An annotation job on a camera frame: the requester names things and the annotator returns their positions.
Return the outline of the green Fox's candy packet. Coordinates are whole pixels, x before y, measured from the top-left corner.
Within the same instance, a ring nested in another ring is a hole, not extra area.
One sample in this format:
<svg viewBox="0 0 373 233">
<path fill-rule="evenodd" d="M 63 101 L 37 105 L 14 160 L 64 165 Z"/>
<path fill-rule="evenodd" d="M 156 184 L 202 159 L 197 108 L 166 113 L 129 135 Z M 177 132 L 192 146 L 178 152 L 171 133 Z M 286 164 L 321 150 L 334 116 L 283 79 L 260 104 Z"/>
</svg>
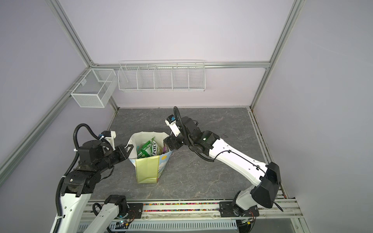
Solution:
<svg viewBox="0 0 373 233">
<path fill-rule="evenodd" d="M 152 156 L 152 142 L 149 140 L 141 147 L 138 147 L 137 159 L 147 158 Z"/>
</svg>

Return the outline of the yellow-green Fox's candy packet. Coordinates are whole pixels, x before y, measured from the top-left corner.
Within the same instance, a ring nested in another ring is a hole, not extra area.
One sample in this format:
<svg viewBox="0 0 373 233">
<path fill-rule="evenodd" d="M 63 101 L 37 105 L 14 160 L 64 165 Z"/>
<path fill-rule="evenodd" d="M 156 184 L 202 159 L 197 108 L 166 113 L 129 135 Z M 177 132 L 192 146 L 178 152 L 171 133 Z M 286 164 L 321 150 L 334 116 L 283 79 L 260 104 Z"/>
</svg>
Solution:
<svg viewBox="0 0 373 233">
<path fill-rule="evenodd" d="M 151 139 L 151 156 L 158 156 L 163 154 L 163 148 L 155 141 L 155 137 Z"/>
</svg>

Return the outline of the white and green paper bag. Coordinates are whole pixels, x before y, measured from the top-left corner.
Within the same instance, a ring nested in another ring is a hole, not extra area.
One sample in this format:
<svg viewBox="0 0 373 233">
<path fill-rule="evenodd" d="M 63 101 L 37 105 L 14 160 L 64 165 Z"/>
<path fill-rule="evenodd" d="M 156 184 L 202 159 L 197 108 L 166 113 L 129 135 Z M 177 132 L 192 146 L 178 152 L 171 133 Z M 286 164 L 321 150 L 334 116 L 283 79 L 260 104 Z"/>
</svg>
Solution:
<svg viewBox="0 0 373 233">
<path fill-rule="evenodd" d="M 168 153 L 162 155 L 137 159 L 138 147 L 141 147 L 155 137 L 157 144 L 164 148 L 165 144 L 163 140 L 168 136 L 169 135 L 166 133 L 140 132 L 135 133 L 130 137 L 128 145 L 132 144 L 134 149 L 130 153 L 129 159 L 135 166 L 138 183 L 157 183 L 173 153 L 171 150 L 169 150 Z"/>
</svg>

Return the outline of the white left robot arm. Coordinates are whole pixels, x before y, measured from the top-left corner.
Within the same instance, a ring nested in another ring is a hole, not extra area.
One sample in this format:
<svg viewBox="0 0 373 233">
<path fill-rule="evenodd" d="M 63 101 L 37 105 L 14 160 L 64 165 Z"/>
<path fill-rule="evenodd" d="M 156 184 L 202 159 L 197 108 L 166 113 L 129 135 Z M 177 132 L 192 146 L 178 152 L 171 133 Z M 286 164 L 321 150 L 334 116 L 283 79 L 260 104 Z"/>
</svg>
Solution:
<svg viewBox="0 0 373 233">
<path fill-rule="evenodd" d="M 74 129 L 75 157 L 61 177 L 56 194 L 56 217 L 52 233 L 75 233 L 84 209 L 96 185 L 103 180 L 102 173 L 114 170 L 116 164 L 127 160 L 134 146 L 116 146 L 114 131 L 96 135 L 85 123 Z"/>
</svg>

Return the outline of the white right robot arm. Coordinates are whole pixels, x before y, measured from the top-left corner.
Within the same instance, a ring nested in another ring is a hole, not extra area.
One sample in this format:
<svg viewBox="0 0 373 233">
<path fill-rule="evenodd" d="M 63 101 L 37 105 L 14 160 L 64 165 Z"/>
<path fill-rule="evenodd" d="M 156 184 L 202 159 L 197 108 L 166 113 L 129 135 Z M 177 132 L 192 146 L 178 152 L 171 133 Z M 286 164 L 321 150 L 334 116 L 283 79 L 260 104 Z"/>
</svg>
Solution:
<svg viewBox="0 0 373 233">
<path fill-rule="evenodd" d="M 281 186 L 279 166 L 255 160 L 226 143 L 212 131 L 201 131 L 197 123 L 188 116 L 182 117 L 178 107 L 165 120 L 172 133 L 164 139 L 169 150 L 187 146 L 207 162 L 221 161 L 242 176 L 251 186 L 239 191 L 233 199 L 234 214 L 242 215 L 250 208 L 261 205 L 265 208 L 278 207 L 275 199 Z"/>
</svg>

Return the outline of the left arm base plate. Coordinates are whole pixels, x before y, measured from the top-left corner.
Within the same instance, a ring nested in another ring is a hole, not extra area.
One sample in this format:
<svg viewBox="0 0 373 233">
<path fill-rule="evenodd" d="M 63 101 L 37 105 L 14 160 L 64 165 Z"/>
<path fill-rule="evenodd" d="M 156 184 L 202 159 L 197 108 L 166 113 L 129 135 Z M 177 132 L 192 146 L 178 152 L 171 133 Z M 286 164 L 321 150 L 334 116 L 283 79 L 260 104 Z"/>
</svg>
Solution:
<svg viewBox="0 0 373 233">
<path fill-rule="evenodd" d="M 127 213 L 119 214 L 116 219 L 140 219 L 143 213 L 143 203 L 128 203 Z"/>
</svg>

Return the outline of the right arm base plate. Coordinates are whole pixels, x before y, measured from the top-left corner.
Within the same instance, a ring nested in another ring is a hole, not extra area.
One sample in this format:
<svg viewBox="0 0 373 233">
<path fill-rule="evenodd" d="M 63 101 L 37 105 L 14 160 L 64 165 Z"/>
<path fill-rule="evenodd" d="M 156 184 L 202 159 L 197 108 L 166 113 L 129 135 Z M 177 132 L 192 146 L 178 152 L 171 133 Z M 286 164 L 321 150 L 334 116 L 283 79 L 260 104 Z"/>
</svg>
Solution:
<svg viewBox="0 0 373 233">
<path fill-rule="evenodd" d="M 248 210 L 238 207 L 233 201 L 219 202 L 219 212 L 221 217 L 258 217 L 257 206 L 252 206 Z"/>
</svg>

